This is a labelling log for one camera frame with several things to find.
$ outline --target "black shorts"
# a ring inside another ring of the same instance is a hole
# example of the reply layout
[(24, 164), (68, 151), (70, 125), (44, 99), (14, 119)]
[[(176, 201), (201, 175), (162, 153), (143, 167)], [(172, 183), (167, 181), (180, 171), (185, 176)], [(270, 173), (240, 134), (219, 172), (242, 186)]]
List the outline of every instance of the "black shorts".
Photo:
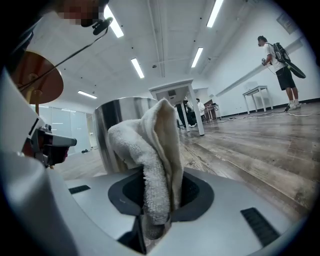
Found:
[(284, 91), (286, 88), (296, 87), (295, 82), (292, 78), (291, 71), (287, 66), (279, 69), (275, 73), (282, 91)]

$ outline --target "glass wall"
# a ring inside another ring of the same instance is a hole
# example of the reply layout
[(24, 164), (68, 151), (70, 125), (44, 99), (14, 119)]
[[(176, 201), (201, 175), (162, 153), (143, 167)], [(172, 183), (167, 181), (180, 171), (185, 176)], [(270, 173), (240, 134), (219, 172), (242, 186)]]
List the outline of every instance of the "glass wall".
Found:
[(53, 134), (76, 138), (76, 146), (70, 147), (68, 154), (91, 149), (86, 113), (49, 106), (39, 106), (39, 116), (51, 125)]

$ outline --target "wooden floor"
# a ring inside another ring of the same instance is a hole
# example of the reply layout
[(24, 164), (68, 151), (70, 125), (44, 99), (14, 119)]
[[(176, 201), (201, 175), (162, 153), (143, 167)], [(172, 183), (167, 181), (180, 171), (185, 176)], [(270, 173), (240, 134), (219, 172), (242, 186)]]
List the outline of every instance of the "wooden floor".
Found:
[[(320, 103), (304, 104), (290, 113), (320, 113)], [(239, 120), (246, 116), (204, 122), (204, 136), (197, 128), (179, 130), (184, 166), (245, 182), (293, 221), (300, 219), (318, 195), (320, 114)], [(98, 150), (70, 155), (55, 169), (65, 180), (105, 174)]]

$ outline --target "fuzzy fabric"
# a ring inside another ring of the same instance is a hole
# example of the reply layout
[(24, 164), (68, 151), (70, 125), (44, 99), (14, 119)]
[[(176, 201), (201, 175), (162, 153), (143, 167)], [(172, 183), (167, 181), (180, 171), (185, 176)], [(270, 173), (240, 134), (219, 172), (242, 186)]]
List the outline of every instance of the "fuzzy fabric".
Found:
[(163, 226), (169, 213), (180, 207), (183, 167), (176, 126), (175, 109), (162, 99), (141, 119), (126, 120), (108, 130), (110, 145), (121, 160), (128, 166), (143, 166), (143, 209), (149, 234), (160, 236), (158, 225)]

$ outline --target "stainless steel cylinder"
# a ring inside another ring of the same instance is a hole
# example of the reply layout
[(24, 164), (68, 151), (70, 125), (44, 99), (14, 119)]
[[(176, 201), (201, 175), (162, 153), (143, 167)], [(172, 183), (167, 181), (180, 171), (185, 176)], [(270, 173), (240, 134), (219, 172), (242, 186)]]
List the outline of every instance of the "stainless steel cylinder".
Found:
[(110, 127), (125, 120), (140, 119), (158, 101), (146, 97), (125, 97), (107, 102), (94, 111), (94, 128), (100, 156), (106, 172), (123, 172), (128, 167), (114, 153), (108, 140)]

